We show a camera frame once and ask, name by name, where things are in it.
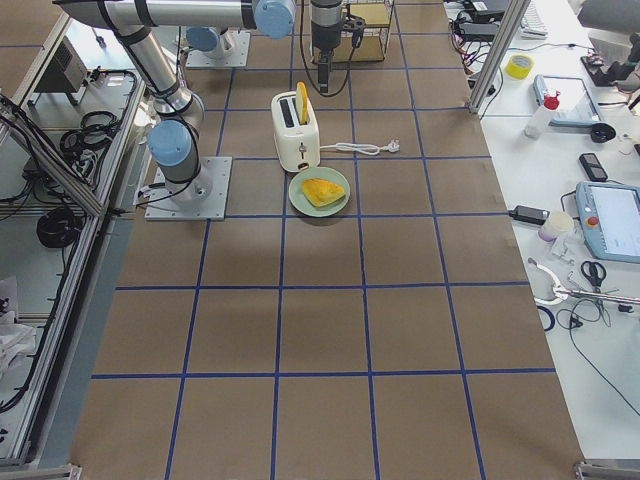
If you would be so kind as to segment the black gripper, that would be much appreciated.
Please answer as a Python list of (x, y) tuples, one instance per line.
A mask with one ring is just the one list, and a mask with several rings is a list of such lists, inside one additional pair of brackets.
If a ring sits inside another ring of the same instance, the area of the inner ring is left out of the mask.
[(354, 34), (356, 39), (352, 44), (358, 48), (366, 21), (352, 14), (349, 4), (343, 6), (337, 0), (312, 0), (310, 18), (312, 43), (319, 50), (316, 62), (318, 87), (321, 94), (328, 94), (334, 50), (341, 43), (342, 33)]

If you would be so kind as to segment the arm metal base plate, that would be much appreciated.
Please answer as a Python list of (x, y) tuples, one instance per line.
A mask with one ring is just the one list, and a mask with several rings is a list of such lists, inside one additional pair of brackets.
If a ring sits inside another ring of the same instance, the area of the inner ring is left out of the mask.
[(207, 156), (201, 157), (200, 163), (199, 175), (178, 195), (167, 198), (180, 190), (171, 182), (150, 191), (145, 205), (146, 220), (222, 221), (225, 218), (232, 158)]
[(248, 31), (230, 30), (236, 35), (237, 46), (234, 52), (225, 58), (214, 59), (192, 49), (189, 44), (186, 67), (190, 69), (224, 69), (244, 67), (248, 59), (251, 35)]

